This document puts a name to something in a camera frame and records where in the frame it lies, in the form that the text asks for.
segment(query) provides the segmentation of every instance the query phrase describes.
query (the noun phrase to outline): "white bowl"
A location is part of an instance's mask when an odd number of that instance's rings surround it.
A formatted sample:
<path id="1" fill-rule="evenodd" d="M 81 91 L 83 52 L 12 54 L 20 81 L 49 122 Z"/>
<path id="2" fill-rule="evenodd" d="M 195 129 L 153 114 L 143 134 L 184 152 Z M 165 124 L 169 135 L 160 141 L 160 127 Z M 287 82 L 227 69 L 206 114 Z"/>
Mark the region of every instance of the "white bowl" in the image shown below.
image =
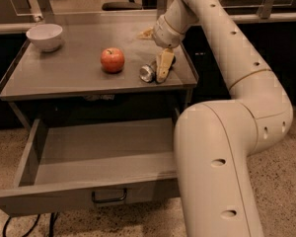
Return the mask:
<path id="1" fill-rule="evenodd" d="M 35 26 L 27 31 L 27 37 L 33 45 L 44 52 L 55 51 L 63 44 L 62 27 L 55 24 Z"/>

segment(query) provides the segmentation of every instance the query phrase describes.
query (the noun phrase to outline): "apple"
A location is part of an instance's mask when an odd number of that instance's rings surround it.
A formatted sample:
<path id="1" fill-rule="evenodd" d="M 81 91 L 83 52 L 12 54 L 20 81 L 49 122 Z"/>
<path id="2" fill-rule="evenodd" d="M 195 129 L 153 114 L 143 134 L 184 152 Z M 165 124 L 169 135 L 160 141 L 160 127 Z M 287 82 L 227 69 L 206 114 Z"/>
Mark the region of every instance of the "apple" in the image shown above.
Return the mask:
<path id="1" fill-rule="evenodd" d="M 110 47 L 103 50 L 101 63 L 107 73 L 117 73 L 123 69 L 124 54 L 119 48 Z"/>

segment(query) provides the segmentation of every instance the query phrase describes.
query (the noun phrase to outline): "floor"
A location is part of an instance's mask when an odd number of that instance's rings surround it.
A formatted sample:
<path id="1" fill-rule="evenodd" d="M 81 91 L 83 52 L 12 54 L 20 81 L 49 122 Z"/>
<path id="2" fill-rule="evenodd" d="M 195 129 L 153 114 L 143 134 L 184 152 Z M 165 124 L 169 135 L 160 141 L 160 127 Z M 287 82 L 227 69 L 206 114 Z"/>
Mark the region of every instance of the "floor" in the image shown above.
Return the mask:
<path id="1" fill-rule="evenodd" d="M 51 1 L 58 12 L 81 12 L 80 3 L 92 5 L 88 7 L 90 11 L 99 10 L 102 2 L 104 0 Z M 0 130 L 0 190 L 12 187 L 27 137 L 22 128 Z M 296 118 L 284 140 L 251 156 L 248 165 L 264 236 L 296 237 Z M 48 236 L 49 218 L 50 214 L 42 215 L 30 236 Z M 7 219 L 0 210 L 0 236 Z M 22 236 L 35 220 L 35 216 L 13 218 L 7 236 Z M 54 236 L 184 237 L 186 234 L 181 200 L 172 198 L 61 212 L 54 225 Z"/>

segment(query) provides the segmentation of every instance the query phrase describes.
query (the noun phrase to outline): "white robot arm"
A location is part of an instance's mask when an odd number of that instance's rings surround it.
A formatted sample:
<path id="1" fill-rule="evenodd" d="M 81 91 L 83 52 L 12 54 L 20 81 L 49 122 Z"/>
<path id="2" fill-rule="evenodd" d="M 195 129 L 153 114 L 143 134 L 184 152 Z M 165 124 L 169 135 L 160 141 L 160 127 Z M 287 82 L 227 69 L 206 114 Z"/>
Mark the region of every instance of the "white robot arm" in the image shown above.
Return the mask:
<path id="1" fill-rule="evenodd" d="M 176 124 L 186 232 L 200 237 L 262 237 L 246 159 L 285 136 L 293 120 L 292 106 L 220 0 L 175 0 L 154 27 L 153 39 L 161 47 L 174 48 L 196 21 L 232 100 L 195 104 Z"/>

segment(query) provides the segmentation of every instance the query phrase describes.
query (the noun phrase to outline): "open drawer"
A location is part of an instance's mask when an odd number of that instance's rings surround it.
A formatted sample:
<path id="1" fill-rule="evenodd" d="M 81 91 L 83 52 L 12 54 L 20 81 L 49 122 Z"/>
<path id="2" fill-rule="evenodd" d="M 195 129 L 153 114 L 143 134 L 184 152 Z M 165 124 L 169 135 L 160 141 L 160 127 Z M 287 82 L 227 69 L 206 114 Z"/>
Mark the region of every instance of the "open drawer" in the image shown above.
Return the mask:
<path id="1" fill-rule="evenodd" d="M 179 196 L 170 118 L 65 127 L 36 119 L 0 208 L 22 216 Z"/>

